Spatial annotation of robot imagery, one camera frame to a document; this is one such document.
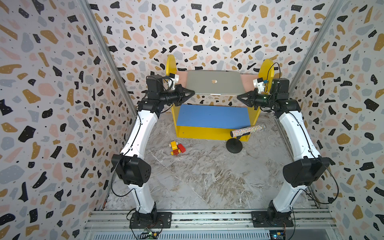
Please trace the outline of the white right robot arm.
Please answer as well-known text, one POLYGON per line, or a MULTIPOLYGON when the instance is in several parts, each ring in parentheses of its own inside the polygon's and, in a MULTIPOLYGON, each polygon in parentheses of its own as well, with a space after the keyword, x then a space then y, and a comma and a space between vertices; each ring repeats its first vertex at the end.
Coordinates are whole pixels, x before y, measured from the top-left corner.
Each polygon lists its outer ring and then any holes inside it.
POLYGON ((294 203, 331 163, 311 141, 299 103, 289 97, 289 84, 288 79, 273 79, 268 87, 266 81, 257 79, 254 90, 237 96, 247 107, 274 113, 288 136, 294 157, 292 163, 283 167, 285 181, 267 210, 251 213, 255 228, 293 227, 294 203))

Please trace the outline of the silver laptop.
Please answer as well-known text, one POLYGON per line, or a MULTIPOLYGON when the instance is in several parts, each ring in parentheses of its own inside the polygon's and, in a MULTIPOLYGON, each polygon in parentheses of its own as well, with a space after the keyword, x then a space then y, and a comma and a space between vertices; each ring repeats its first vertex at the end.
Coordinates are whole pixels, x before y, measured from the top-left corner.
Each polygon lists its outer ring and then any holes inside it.
POLYGON ((228 71, 188 71, 186 88, 199 95, 237 96, 245 93, 241 74, 228 71))

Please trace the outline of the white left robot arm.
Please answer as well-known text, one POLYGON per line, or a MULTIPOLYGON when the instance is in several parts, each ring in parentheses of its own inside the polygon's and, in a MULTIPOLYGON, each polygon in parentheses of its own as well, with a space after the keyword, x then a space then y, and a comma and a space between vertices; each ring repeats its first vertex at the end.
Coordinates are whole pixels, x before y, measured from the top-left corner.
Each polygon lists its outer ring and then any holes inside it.
POLYGON ((148 186, 152 167, 145 162, 145 149, 153 127, 165 106, 181 106, 195 92, 179 83, 179 76, 150 75, 146 78, 147 91, 138 102, 137 119, 126 145, 118 155, 113 155, 114 173, 133 194, 136 207, 129 212, 130 229, 169 228, 171 213, 159 214, 148 186))

